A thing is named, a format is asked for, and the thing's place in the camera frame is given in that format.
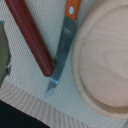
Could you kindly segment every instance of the knife handle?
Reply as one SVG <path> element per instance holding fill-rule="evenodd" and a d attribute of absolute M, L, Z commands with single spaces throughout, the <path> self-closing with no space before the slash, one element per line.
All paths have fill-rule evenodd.
<path fill-rule="evenodd" d="M 24 0 L 5 1 L 44 76 L 51 76 L 54 64 Z"/>
<path fill-rule="evenodd" d="M 76 20 L 81 0 L 67 0 L 65 15 Z"/>

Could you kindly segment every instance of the wooden plate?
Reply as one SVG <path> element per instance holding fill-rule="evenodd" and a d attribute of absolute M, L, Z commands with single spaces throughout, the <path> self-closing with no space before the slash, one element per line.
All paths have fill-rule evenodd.
<path fill-rule="evenodd" d="M 102 0 L 78 32 L 73 74 L 83 99 L 97 112 L 128 117 L 128 1 Z"/>

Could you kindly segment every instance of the metal blade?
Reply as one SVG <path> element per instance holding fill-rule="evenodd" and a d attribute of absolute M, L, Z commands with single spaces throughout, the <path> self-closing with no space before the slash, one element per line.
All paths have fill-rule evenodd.
<path fill-rule="evenodd" d="M 70 46 L 72 44 L 72 39 L 75 35 L 76 27 L 77 27 L 76 21 L 65 16 L 61 37 L 59 41 L 59 46 L 56 54 L 56 59 L 55 59 L 55 70 L 50 78 L 50 82 L 48 85 L 47 92 L 45 94 L 45 98 L 49 98 L 54 93 L 55 88 L 59 82 L 61 73 L 63 71 L 70 50 Z"/>

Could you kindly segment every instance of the orange knife handle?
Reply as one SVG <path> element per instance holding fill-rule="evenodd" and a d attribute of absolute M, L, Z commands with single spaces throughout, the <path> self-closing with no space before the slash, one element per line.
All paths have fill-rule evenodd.
<path fill-rule="evenodd" d="M 76 20 L 81 0 L 67 0 L 65 15 Z"/>

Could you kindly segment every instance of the red handle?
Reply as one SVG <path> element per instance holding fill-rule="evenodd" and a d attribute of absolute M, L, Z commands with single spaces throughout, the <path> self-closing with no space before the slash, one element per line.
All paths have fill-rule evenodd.
<path fill-rule="evenodd" d="M 51 76 L 54 71 L 54 64 L 24 0 L 5 1 L 43 74 L 47 77 Z"/>

